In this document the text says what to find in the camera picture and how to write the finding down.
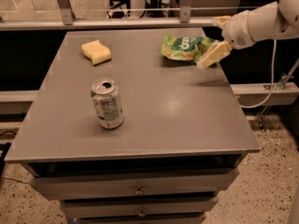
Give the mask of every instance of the gray tabletop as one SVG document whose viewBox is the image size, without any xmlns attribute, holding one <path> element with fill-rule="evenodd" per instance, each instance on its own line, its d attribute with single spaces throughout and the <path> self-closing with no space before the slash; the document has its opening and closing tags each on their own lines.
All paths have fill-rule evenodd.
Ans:
<svg viewBox="0 0 299 224">
<path fill-rule="evenodd" d="M 160 54 L 166 33 L 198 29 L 69 32 L 23 122 L 6 161 L 218 155 L 260 149 L 219 66 L 205 70 Z M 81 44 L 99 39 L 112 60 L 92 66 Z M 100 127 L 92 83 L 112 77 L 121 91 L 123 124 Z"/>
</svg>

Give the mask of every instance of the silver can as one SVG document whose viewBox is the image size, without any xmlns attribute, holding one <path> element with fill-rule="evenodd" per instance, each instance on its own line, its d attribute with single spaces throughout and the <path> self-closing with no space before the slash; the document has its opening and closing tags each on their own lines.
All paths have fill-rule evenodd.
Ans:
<svg viewBox="0 0 299 224">
<path fill-rule="evenodd" d="M 94 81 L 91 96 L 100 125 L 114 129 L 123 122 L 119 87 L 111 78 Z"/>
</svg>

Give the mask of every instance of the can lid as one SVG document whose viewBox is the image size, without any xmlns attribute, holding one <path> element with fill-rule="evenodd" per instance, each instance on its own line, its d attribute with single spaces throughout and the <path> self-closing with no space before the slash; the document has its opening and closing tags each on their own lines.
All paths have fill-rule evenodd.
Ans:
<svg viewBox="0 0 299 224">
<path fill-rule="evenodd" d="M 114 91 L 115 84 L 110 78 L 99 78 L 94 81 L 92 89 L 97 94 L 108 94 Z"/>
</svg>

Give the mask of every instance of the black cable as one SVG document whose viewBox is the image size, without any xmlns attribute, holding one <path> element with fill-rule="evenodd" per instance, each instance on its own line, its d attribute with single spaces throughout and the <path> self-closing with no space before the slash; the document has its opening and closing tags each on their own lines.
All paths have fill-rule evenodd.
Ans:
<svg viewBox="0 0 299 224">
<path fill-rule="evenodd" d="M 3 133 L 0 133 L 0 136 L 2 136 L 3 134 L 6 134 L 6 133 L 13 133 L 13 134 L 17 134 L 17 133 L 15 133 L 15 132 L 13 132 L 13 131 L 5 131 L 5 132 L 3 132 Z"/>
<path fill-rule="evenodd" d="M 20 181 L 20 180 L 17 180 L 17 179 L 13 179 L 13 178 L 10 178 L 10 177 L 3 177 L 3 176 L 1 176 L 0 179 L 14 181 L 14 182 L 17 182 L 17 183 L 22 183 L 22 184 L 30 184 L 30 183 L 26 183 L 26 182 L 23 182 L 23 181 Z"/>
</svg>

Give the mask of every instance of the drawer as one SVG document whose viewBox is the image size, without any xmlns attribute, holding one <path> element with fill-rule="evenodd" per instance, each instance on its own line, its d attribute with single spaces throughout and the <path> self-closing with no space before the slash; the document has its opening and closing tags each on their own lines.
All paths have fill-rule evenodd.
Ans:
<svg viewBox="0 0 299 224">
<path fill-rule="evenodd" d="M 200 224 L 205 214 L 176 214 L 150 217 L 112 217 L 78 219 L 76 224 Z"/>
<path fill-rule="evenodd" d="M 146 217 L 151 215 L 204 213 L 213 208 L 217 197 L 202 193 L 176 196 L 102 199 L 62 203 L 61 209 L 72 218 Z"/>
<path fill-rule="evenodd" d="M 31 186 L 49 200 L 76 200 L 220 191 L 237 176 L 237 169 L 168 171 L 36 178 Z"/>
</svg>

